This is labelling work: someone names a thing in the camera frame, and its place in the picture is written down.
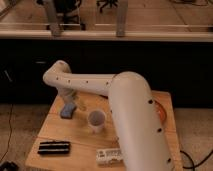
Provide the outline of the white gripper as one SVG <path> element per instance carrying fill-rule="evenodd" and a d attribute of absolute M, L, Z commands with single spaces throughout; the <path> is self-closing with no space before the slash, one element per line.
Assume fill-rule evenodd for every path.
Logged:
<path fill-rule="evenodd" d="M 64 104 L 71 103 L 75 98 L 75 103 L 76 103 L 77 107 L 81 111 L 86 110 L 86 105 L 85 105 L 84 101 L 79 96 L 76 96 L 76 94 L 77 94 L 76 90 L 68 89 L 68 88 L 58 88 L 58 94 L 63 99 Z"/>

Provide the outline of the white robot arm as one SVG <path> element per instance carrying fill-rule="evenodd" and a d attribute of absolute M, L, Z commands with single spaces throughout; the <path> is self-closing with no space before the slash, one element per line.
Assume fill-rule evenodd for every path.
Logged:
<path fill-rule="evenodd" d="M 136 72 L 73 74 L 56 61 L 43 75 L 64 100 L 73 90 L 106 96 L 126 171 L 175 171 L 164 128 L 147 80 Z"/>

